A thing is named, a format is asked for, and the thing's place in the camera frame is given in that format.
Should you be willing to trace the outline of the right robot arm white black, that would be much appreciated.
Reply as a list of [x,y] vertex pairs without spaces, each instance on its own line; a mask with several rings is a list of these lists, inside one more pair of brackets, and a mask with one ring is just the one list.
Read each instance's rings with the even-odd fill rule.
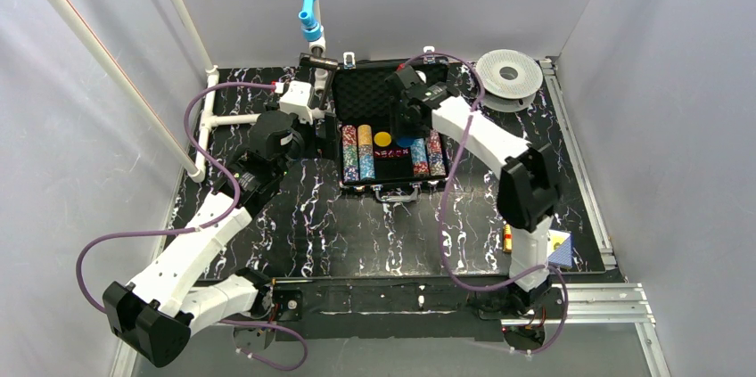
[[417,137],[431,131],[453,139],[484,163],[498,180],[497,211],[510,225],[514,246],[508,277],[492,285],[470,285],[441,263],[458,287],[470,292],[505,290],[511,307],[520,312],[537,306],[550,290],[547,238],[555,208],[563,196],[555,150],[510,134],[487,119],[475,103],[444,83],[425,83],[409,64],[385,80],[390,93],[390,131]]

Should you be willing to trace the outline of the blue card deck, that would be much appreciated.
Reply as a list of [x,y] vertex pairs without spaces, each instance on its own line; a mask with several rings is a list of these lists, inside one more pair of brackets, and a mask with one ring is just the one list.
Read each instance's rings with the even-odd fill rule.
[[558,230],[550,230],[547,240],[548,263],[553,266],[558,266],[561,269],[572,268],[573,251],[571,233]]

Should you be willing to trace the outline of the blue round chip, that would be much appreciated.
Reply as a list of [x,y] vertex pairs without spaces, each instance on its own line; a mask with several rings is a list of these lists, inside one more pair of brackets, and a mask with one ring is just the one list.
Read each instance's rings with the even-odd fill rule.
[[414,143],[415,139],[411,137],[400,137],[394,140],[397,146],[401,148],[409,148]]

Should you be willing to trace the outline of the red yellow card deck box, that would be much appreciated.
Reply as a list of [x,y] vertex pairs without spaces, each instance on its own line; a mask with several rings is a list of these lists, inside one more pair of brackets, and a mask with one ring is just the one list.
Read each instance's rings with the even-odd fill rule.
[[512,243],[513,237],[512,237],[512,228],[510,225],[506,224],[503,230],[503,251],[506,254],[512,253],[513,243]]

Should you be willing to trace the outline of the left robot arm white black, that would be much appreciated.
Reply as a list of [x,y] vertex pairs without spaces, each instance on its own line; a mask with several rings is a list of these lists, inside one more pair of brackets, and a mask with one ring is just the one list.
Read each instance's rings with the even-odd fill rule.
[[280,192],[292,164],[302,159],[331,159],[338,146],[336,117],[307,101],[278,105],[256,117],[251,139],[229,163],[197,152],[222,177],[205,196],[186,227],[170,231],[173,241],[127,283],[113,282],[103,293],[103,311],[111,331],[152,365],[177,359],[190,339],[215,324],[283,332],[303,337],[275,323],[274,282],[248,267],[225,280],[196,290],[195,282],[210,262],[253,222]]

